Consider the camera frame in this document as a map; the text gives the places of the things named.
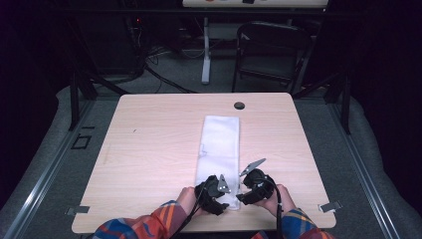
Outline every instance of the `metal rod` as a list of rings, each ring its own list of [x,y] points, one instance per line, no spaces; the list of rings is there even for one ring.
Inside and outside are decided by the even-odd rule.
[[[289,9],[232,9],[232,8],[175,8],[175,9],[74,9],[74,8],[52,8],[49,13],[65,16],[77,15],[170,15],[170,16],[196,16],[196,17],[250,17],[250,16],[284,16],[284,17],[321,17],[335,20],[360,20],[365,16],[364,12],[323,12],[317,10]]]

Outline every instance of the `chair leg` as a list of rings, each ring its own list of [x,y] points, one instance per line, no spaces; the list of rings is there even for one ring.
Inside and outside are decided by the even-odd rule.
[[[235,88],[236,88],[236,79],[237,79],[237,70],[235,70],[235,73],[233,75],[233,83],[232,83],[232,93],[235,92]]]

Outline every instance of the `metal bracket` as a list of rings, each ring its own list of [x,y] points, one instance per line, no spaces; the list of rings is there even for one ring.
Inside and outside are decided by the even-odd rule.
[[[336,210],[340,209],[342,205],[339,201],[336,201],[336,202],[331,202],[324,205],[318,205],[317,207],[319,211],[326,213],[326,212],[335,212]]]
[[[68,216],[76,216],[77,213],[88,213],[89,210],[89,206],[76,206],[75,208],[69,207],[65,214]]]

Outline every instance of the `plaid sleeve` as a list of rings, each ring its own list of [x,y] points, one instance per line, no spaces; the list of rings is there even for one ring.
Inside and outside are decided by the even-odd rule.
[[[177,201],[168,201],[151,215],[136,219],[118,218],[101,225],[94,238],[169,238],[187,215]]]
[[[282,219],[282,223],[283,235],[285,235],[286,239],[334,239],[333,236],[317,228],[301,208],[292,209],[286,213]]]

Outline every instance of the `wooden surface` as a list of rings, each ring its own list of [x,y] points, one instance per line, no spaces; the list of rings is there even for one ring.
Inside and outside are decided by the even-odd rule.
[[[184,7],[196,8],[325,8],[327,0],[255,0],[254,4],[242,0],[183,0]]]
[[[246,107],[236,110],[236,102]],[[150,214],[184,186],[195,186],[205,116],[239,117],[239,170],[265,157],[259,168],[285,184],[318,227],[334,226],[333,214],[317,209],[328,198],[290,95],[168,94],[121,97],[81,202],[90,211],[77,214],[73,231],[94,232],[113,218]],[[199,217],[184,231],[275,228],[265,209],[242,204],[238,211]]]

